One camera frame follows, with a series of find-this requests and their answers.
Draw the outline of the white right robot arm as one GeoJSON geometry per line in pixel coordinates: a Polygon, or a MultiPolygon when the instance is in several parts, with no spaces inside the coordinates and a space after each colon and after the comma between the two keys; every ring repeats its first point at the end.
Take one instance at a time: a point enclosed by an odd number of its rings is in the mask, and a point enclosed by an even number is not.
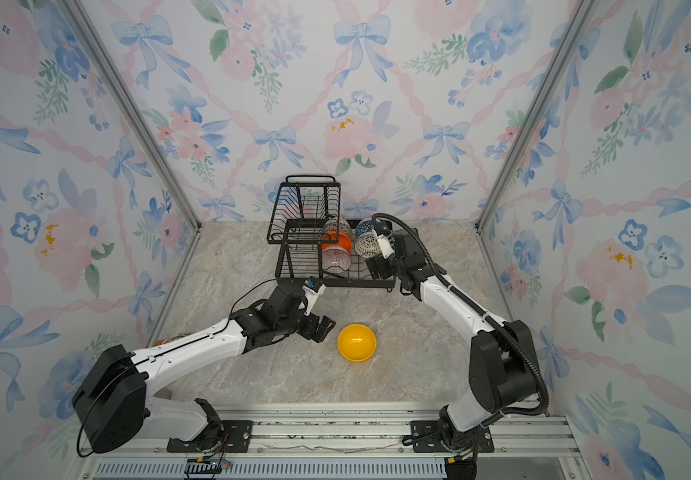
{"type": "Polygon", "coordinates": [[[547,413],[549,390],[529,328],[507,321],[467,295],[429,256],[413,230],[377,236],[381,254],[373,273],[391,273],[399,291],[447,320],[467,342],[469,372],[463,396],[439,411],[439,437],[451,451],[471,448],[485,429],[507,415],[547,413]]]}

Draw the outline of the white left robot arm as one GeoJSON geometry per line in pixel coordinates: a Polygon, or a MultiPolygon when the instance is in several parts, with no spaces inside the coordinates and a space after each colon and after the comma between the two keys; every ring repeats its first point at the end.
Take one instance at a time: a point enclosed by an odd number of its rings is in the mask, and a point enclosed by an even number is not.
{"type": "Polygon", "coordinates": [[[312,312],[324,292],[320,279],[281,283],[269,298],[199,332],[135,351],[121,345],[107,348],[71,400],[79,420],[77,454],[105,454],[132,440],[149,439],[166,441],[169,453],[213,454],[230,437],[214,407],[200,398],[158,399],[157,392],[200,368],[293,334],[323,342],[335,326],[312,312]]]}

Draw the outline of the white lattice patterned bowl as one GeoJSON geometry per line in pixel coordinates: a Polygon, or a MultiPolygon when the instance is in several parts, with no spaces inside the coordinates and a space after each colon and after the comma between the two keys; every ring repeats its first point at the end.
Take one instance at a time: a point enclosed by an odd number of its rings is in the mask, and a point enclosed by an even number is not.
{"type": "Polygon", "coordinates": [[[367,232],[355,241],[355,252],[359,257],[369,259],[377,255],[381,255],[381,246],[379,245],[379,238],[375,232],[367,232]]]}

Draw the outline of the pink striped patterned bowl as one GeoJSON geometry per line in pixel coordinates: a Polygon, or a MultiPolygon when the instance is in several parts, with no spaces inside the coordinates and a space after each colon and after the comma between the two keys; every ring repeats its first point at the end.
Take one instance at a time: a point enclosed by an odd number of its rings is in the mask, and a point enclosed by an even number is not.
{"type": "Polygon", "coordinates": [[[351,269],[351,254],[344,248],[329,246],[321,251],[321,270],[325,274],[344,275],[351,269]]]}

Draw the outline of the blue triangle patterned bowl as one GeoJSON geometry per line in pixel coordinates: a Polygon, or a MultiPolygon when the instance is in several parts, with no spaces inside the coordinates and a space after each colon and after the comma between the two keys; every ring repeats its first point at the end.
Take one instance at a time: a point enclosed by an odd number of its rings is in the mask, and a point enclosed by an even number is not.
{"type": "Polygon", "coordinates": [[[356,238],[361,238],[361,236],[365,236],[373,232],[375,232],[375,224],[373,224],[373,220],[371,220],[371,218],[361,219],[361,221],[357,223],[357,227],[355,227],[356,238]]]}

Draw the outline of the brown floral patterned bowl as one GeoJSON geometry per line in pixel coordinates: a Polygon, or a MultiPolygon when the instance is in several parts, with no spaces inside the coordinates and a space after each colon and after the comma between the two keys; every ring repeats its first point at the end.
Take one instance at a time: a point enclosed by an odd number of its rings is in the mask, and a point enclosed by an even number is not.
{"type": "Polygon", "coordinates": [[[322,234],[335,234],[335,232],[353,238],[353,228],[351,228],[349,222],[343,218],[329,218],[321,227],[322,234]]]}

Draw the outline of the orange plastic bowl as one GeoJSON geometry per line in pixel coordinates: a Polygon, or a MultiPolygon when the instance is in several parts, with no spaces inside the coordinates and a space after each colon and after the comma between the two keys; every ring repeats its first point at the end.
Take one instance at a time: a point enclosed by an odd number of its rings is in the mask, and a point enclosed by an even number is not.
{"type": "Polygon", "coordinates": [[[335,247],[351,253],[351,250],[353,250],[351,236],[342,231],[329,231],[323,234],[321,237],[321,250],[324,251],[335,247]]]}

